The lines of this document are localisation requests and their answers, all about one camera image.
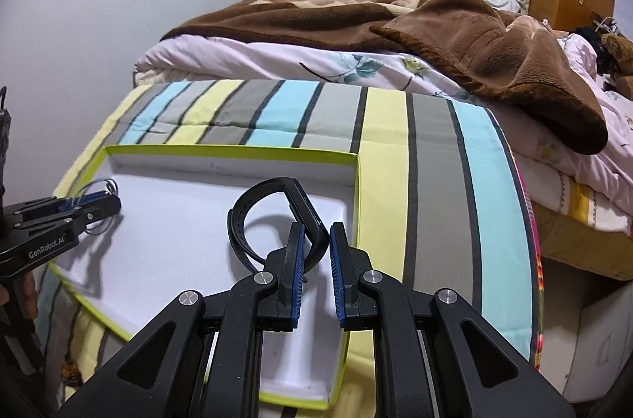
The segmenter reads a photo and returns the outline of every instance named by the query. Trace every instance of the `black watch strap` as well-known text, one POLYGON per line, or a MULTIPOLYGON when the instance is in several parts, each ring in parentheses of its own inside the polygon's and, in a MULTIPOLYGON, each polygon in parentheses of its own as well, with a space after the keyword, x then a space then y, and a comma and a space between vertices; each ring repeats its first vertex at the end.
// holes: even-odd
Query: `black watch strap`
POLYGON ((249 258, 264 264, 265 260, 258 255, 246 241, 244 234, 244 221, 248 211, 263 198, 273 193, 283 192, 286 195, 290 210, 294 219, 306 227, 306 236, 311 246, 306 256, 305 273, 314 268, 325 254, 329 245, 329 235, 324 227, 308 195, 303 190, 297 179, 290 177, 275 177, 254 185, 246 190, 237 199, 233 208, 229 211, 227 225, 229 229, 229 241, 238 259, 253 273, 259 271, 249 258))

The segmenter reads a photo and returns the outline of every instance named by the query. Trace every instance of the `striped cushion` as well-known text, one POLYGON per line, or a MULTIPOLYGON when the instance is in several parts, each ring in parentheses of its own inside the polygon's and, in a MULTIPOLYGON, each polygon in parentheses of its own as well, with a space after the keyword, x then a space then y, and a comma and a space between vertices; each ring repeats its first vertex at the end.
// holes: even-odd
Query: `striped cushion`
MULTIPOLYGON (((373 265, 418 291, 453 287, 538 364, 541 295, 531 207, 507 143, 485 109, 309 81, 141 86, 108 118, 56 194, 77 190, 102 146, 164 143, 358 153, 359 247, 373 265), (395 218, 394 207, 401 209, 395 218)), ((37 332, 47 357, 48 395, 57 406, 64 397, 59 364, 68 349, 86 378, 119 345, 49 272, 42 280, 37 332)), ((357 333, 339 405, 355 401, 354 416, 369 417, 374 398, 371 336, 357 333)), ((262 416, 294 412, 265 410, 262 416)))

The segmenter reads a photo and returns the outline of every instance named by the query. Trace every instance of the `metal pivot screw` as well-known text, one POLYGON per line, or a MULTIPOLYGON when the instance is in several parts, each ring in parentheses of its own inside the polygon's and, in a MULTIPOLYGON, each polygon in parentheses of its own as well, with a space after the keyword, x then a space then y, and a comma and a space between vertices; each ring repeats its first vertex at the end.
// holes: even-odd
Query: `metal pivot screw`
POLYGON ((178 302, 183 305, 193 305, 197 302, 198 295, 195 291, 184 291, 178 297, 178 302))
POLYGON ((274 277, 270 272, 257 272, 252 278, 258 284, 270 284, 274 277))
POLYGON ((382 274, 378 270, 367 270, 363 274, 363 279, 367 282, 371 282, 372 284, 377 284, 382 281, 382 274))
POLYGON ((443 289, 439 292, 438 298, 445 304, 454 304, 457 302, 457 293, 452 289, 443 289))

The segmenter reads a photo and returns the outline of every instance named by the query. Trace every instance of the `fleece blanket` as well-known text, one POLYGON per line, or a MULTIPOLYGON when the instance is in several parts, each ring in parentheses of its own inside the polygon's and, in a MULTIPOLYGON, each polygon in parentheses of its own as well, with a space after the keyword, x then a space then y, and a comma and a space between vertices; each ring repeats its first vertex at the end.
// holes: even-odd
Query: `fleece blanket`
POLYGON ((217 36, 347 52, 423 57, 470 93, 523 109, 581 154, 608 132, 554 35, 483 0, 245 0, 165 35, 217 36))

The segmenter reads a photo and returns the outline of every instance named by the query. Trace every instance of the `human hand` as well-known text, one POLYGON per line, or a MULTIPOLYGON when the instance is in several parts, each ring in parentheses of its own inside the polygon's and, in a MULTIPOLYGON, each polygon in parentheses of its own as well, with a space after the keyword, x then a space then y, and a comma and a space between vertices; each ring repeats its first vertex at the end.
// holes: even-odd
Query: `human hand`
MULTIPOLYGON (((24 292, 24 310, 26 318, 34 320, 37 317, 37 291, 36 279, 31 272, 22 278, 22 290, 24 292)), ((9 301, 8 291, 0 285, 0 306, 9 301)))

